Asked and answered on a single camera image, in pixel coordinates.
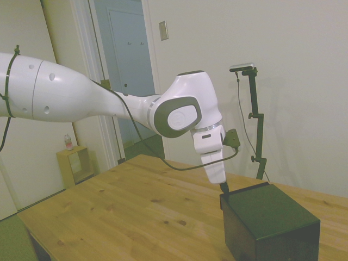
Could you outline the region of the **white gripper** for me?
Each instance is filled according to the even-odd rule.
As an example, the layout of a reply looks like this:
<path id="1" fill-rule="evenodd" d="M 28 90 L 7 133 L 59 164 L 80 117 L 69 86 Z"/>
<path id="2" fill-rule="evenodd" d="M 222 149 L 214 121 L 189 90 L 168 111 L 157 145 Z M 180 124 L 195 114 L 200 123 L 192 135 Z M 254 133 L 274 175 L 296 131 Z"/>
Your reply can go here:
<path id="1" fill-rule="evenodd" d="M 213 163 L 214 161 L 223 159 L 222 150 L 201 154 L 202 164 L 210 165 L 204 166 L 209 181 L 213 184 L 219 184 L 221 191 L 224 194 L 229 193 L 229 186 L 226 181 L 225 167 L 222 161 Z"/>

